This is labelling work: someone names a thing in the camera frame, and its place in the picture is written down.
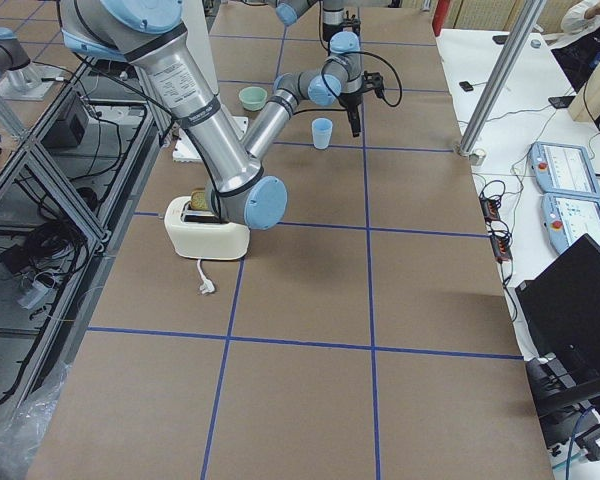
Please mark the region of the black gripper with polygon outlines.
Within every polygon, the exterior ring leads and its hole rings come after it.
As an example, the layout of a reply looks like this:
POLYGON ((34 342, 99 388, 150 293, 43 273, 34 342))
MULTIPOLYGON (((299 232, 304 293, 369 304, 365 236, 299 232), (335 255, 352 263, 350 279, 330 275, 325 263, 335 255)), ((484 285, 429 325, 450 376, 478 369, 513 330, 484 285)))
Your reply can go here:
POLYGON ((329 43, 331 41, 331 38, 336 35, 337 33, 341 32, 343 30, 342 25, 341 24, 328 24, 325 22, 321 23, 321 39, 326 42, 329 43))
POLYGON ((363 93, 342 93, 338 97, 338 101, 347 112, 347 119, 350 125, 352 136, 359 137, 361 133, 359 107, 363 103, 363 93))

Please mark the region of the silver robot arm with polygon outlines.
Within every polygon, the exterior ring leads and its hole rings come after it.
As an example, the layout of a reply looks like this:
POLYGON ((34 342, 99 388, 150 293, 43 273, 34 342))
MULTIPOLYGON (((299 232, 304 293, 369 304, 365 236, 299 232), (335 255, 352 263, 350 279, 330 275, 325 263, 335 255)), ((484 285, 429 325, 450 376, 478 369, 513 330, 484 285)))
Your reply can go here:
POLYGON ((319 7, 319 39, 329 42, 331 38, 345 29, 344 2, 337 0, 277 0, 277 1, 242 1, 250 7, 272 8, 281 23, 292 26, 315 5, 319 7))
POLYGON ((284 216, 288 195, 280 179, 265 175, 261 160, 302 101, 329 106, 361 84, 359 38, 338 32, 321 68, 279 76, 256 120, 239 135, 187 47, 182 13, 180 1, 59 4, 68 49, 126 61, 148 76, 207 168, 206 201, 212 213, 250 229, 269 229, 284 216))

